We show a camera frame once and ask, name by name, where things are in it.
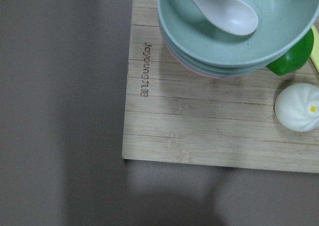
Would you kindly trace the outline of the white steamed bun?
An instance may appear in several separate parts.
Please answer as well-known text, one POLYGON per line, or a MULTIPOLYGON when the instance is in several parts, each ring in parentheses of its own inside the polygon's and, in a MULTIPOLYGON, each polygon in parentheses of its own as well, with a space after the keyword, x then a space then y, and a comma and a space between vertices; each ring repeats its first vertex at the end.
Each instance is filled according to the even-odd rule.
POLYGON ((308 83, 293 84, 278 95, 274 109, 286 128, 311 131, 319 126, 319 88, 308 83))

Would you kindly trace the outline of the lower stacked bowls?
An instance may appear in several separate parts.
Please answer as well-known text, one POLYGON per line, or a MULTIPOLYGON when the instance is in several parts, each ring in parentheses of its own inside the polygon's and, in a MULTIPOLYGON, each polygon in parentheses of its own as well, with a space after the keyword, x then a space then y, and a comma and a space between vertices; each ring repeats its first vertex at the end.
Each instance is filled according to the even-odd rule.
POLYGON ((162 34, 162 37, 168 49, 184 67, 193 71, 196 74, 210 77, 210 78, 229 78, 229 77, 237 77, 237 76, 246 75, 266 67, 265 64, 257 64, 257 65, 241 67, 241 68, 223 68, 223 67, 218 67, 218 66, 203 63, 187 55, 181 49, 179 49, 173 43, 173 41, 169 38, 161 21, 158 20, 158 22, 159 22, 160 32, 162 34))

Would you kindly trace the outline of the bamboo cutting board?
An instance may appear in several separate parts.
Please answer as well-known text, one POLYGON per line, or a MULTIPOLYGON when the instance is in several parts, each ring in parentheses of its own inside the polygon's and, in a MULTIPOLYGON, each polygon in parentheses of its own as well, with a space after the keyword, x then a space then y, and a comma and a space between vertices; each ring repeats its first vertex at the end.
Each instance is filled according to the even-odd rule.
POLYGON ((311 61, 276 76, 267 69, 207 78, 166 47, 157 0, 133 0, 122 156, 184 164, 317 173, 319 132, 294 132, 274 113, 287 86, 318 85, 311 61))

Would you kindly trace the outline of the white ceramic spoon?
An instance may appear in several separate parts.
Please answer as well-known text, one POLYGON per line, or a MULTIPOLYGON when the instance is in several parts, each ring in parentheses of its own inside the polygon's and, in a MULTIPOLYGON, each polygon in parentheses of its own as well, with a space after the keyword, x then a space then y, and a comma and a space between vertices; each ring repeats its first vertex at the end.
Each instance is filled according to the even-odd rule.
POLYGON ((242 0, 191 0, 215 27, 233 35, 252 34, 259 20, 255 10, 242 0))

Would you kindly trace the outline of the yellow plastic knife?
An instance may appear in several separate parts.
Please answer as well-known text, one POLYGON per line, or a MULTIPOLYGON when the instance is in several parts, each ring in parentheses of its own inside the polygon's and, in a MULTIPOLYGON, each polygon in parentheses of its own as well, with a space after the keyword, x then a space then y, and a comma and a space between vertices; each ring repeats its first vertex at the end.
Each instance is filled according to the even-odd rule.
POLYGON ((319 72, 319 32, 314 25, 312 26, 312 32, 314 35, 314 44, 313 44, 313 49, 312 49, 310 58, 317 72, 319 72))

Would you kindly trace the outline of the green top bowl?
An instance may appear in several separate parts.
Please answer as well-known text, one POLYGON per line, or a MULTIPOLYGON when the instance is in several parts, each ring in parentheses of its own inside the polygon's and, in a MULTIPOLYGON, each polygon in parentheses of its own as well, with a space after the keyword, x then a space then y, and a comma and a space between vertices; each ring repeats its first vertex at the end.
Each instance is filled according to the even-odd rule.
POLYGON ((285 54, 311 28, 319 0, 242 0, 257 13, 251 35, 237 36, 212 25, 191 0, 157 0, 159 21, 189 56, 214 66, 268 64, 285 54))

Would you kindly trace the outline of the green lime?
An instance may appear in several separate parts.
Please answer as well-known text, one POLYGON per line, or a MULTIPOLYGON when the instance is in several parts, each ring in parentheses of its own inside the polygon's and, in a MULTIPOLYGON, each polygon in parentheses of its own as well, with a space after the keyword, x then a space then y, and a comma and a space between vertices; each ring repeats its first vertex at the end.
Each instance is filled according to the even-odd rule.
POLYGON ((297 71, 309 59, 314 45, 314 34, 310 29, 292 48, 266 67, 278 76, 297 71))

